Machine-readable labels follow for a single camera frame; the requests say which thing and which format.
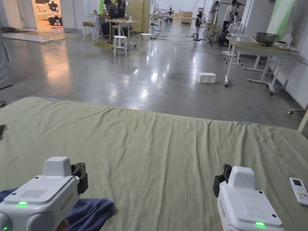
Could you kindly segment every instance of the monitor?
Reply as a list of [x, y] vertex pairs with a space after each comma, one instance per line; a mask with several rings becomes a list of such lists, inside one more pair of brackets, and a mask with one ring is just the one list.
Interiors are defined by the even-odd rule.
[[93, 10], [93, 13], [94, 13], [95, 15], [98, 14], [95, 8], [93, 8], [92, 10]]

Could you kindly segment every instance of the laptop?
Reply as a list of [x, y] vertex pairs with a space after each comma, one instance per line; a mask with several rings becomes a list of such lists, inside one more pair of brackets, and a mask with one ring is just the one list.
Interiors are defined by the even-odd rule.
[[95, 14], [95, 16], [99, 16], [99, 14], [97, 13], [95, 8], [93, 8], [92, 10], [93, 10], [93, 13]]

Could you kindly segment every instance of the yellow cable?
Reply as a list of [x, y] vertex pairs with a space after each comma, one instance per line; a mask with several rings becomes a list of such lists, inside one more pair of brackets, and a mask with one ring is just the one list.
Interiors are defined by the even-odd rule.
[[108, 43], [108, 42], [97, 42], [97, 41], [94, 41], [94, 42], [92, 42], [92, 44], [94, 46], [101, 47], [101, 48], [113, 47], [113, 44]]

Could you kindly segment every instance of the air conditioner remote control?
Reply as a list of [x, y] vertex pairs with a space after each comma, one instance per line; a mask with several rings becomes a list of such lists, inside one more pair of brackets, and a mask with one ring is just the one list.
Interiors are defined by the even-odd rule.
[[308, 193], [300, 179], [290, 177], [290, 182], [295, 193], [297, 201], [303, 205], [308, 207]]

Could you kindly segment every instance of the metal pot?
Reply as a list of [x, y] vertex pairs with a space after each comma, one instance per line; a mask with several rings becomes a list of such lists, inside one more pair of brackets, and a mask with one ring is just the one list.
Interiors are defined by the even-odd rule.
[[276, 34], [258, 32], [256, 41], [259, 43], [268, 43], [272, 45], [277, 37], [278, 35]]

